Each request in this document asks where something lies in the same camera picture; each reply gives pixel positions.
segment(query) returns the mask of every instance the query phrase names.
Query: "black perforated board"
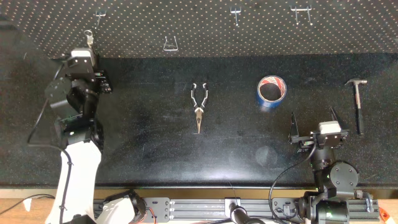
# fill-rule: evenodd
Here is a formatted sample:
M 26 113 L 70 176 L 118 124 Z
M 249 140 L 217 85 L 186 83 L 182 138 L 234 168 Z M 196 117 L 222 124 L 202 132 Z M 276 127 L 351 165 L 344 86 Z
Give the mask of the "black perforated board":
M 290 6 L 298 12 L 299 24 Z M 395 0 L 2 0 L 0 11 L 49 57 L 85 44 L 96 30 L 102 57 L 223 57 L 236 55 L 398 52 Z M 239 27 L 230 7 L 241 7 Z M 97 10 L 107 14 L 96 27 Z M 165 52 L 176 36 L 178 51 Z

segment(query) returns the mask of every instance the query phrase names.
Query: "roll of tape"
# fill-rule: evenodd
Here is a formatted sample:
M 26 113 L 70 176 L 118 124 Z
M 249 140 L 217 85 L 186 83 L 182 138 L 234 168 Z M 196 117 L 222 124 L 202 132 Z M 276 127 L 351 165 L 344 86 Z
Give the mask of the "roll of tape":
M 274 84 L 276 86 L 278 86 L 279 90 L 280 90 L 280 98 L 277 100 L 267 100 L 260 92 L 260 87 L 265 85 L 265 84 Z M 268 108 L 274 108 L 276 106 L 278 106 L 280 104 L 280 102 L 282 102 L 282 100 L 285 98 L 286 95 L 286 84 L 285 81 L 283 79 L 281 79 L 278 76 L 275 75 L 270 75 L 267 77 L 262 78 L 262 80 L 259 82 L 258 86 L 257 86 L 257 99 L 260 103 L 261 106 L 265 106 Z

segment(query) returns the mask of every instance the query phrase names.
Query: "hammer handle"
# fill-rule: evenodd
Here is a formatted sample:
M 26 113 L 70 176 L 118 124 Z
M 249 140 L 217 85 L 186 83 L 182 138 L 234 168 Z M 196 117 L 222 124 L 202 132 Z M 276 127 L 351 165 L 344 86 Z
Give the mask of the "hammer handle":
M 357 119 L 358 119 L 358 134 L 363 136 L 364 132 L 363 132 L 362 109 L 358 108 L 357 113 L 358 113 L 357 114 L 358 115 L 358 117 L 357 117 Z

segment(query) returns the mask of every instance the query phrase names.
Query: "black tabletop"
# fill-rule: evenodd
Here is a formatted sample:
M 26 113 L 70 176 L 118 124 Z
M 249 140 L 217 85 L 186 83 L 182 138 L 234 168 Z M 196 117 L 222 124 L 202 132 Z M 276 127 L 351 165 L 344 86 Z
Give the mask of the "black tabletop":
M 55 187 L 60 154 L 31 149 L 26 138 L 44 102 L 56 62 L 0 53 L 1 187 Z M 102 95 L 98 118 L 105 145 L 98 187 L 270 187 L 302 160 L 288 144 L 290 114 L 308 135 L 330 121 L 332 106 L 350 133 L 338 159 L 359 170 L 360 187 L 398 187 L 398 55 L 343 54 L 225 58 L 101 59 L 114 87 Z M 279 107 L 264 111 L 256 100 L 260 79 L 277 75 L 287 84 Z M 365 136 L 356 134 L 350 78 L 365 78 L 359 91 Z M 197 134 L 192 83 L 208 84 L 209 97 Z M 197 98 L 203 97 L 202 88 Z M 33 142 L 57 142 L 50 108 Z M 309 163 L 290 171 L 280 187 L 313 187 Z

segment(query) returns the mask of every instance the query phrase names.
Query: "hammer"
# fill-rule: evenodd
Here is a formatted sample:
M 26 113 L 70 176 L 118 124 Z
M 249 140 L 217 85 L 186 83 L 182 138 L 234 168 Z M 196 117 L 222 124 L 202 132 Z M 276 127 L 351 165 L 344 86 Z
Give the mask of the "hammer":
M 353 83 L 355 86 L 355 101 L 356 101 L 356 107 L 357 107 L 357 123 L 358 123 L 358 134 L 363 136 L 363 119 L 362 119 L 362 111 L 361 111 L 361 100 L 359 99 L 359 90 L 358 90 L 358 85 L 359 84 L 367 84 L 367 80 L 362 80 L 360 78 L 352 78 L 348 80 L 348 82 L 345 84 L 347 85 L 348 83 Z

